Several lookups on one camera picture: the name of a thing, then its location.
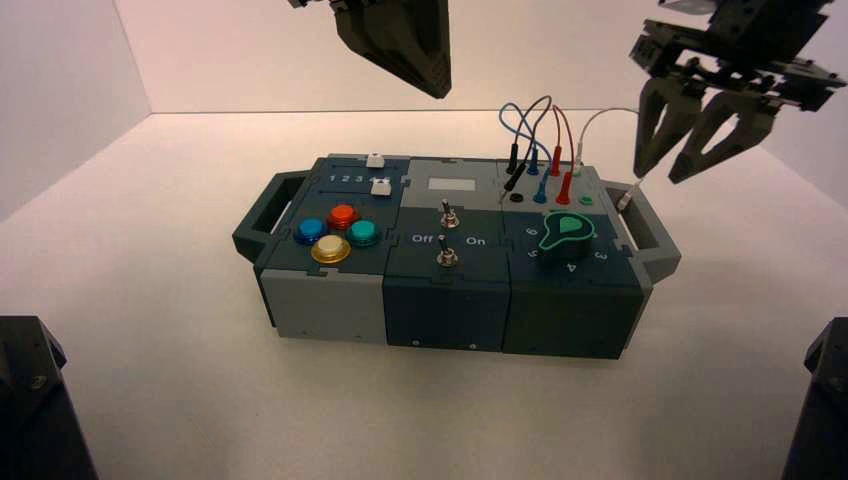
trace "handle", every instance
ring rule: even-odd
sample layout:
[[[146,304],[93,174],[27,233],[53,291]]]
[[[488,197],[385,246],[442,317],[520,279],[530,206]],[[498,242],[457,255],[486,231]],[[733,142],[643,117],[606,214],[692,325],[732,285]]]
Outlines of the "handle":
[[[297,195],[307,175],[308,170],[274,175],[233,232],[236,250],[251,263],[256,263],[259,254],[271,241],[271,229],[286,205]]]
[[[630,185],[618,182],[603,182],[607,195],[612,204],[630,188]],[[637,250],[633,252],[633,258],[645,266],[653,283],[657,283],[677,270],[680,263],[680,250],[671,239],[671,235],[663,226],[651,204],[642,190],[636,189],[630,203],[621,212],[630,236],[636,243]]]

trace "black plug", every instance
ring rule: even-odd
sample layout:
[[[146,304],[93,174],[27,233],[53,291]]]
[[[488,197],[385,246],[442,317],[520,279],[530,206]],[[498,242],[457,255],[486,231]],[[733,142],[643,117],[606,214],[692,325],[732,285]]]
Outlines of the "black plug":
[[[518,144],[513,143],[512,147],[509,148],[509,165],[506,167],[506,173],[512,175],[515,171],[515,167],[518,166]]]
[[[527,164],[525,162],[521,162],[521,165],[515,170],[515,173],[509,177],[509,180],[504,184],[504,190],[507,192],[511,192],[513,188],[515,188],[515,184],[518,183],[518,179],[521,177],[521,174],[524,173],[524,169],[527,168]]]

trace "teal button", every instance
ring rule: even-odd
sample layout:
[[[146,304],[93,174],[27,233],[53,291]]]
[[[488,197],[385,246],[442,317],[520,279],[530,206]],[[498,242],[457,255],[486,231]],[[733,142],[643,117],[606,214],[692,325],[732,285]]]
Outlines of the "teal button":
[[[370,220],[359,220],[350,226],[347,239],[355,247],[368,247],[377,243],[377,225]]]

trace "blue plug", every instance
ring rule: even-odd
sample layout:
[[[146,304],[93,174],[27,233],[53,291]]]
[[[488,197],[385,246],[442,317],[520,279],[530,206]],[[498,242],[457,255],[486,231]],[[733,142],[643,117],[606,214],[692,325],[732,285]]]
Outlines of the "blue plug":
[[[533,147],[533,156],[530,157],[530,166],[527,167],[527,175],[539,174],[539,149]]]
[[[545,195],[545,186],[548,183],[548,175],[551,174],[551,168],[548,167],[545,170],[545,174],[542,176],[542,181],[539,182],[539,190],[536,192],[536,195],[533,195],[533,201],[536,203],[548,203],[548,196]]]

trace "red plug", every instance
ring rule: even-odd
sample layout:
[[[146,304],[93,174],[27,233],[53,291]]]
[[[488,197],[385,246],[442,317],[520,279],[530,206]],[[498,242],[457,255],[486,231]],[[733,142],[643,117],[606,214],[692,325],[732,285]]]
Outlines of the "red plug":
[[[558,204],[568,205],[571,203],[571,199],[568,198],[569,190],[571,190],[571,172],[565,172],[565,176],[562,177],[562,189],[560,189],[559,195],[557,195]]]
[[[557,148],[554,149],[554,160],[553,165],[551,165],[551,176],[558,177],[559,176],[559,157],[562,155],[562,147],[557,145]]]

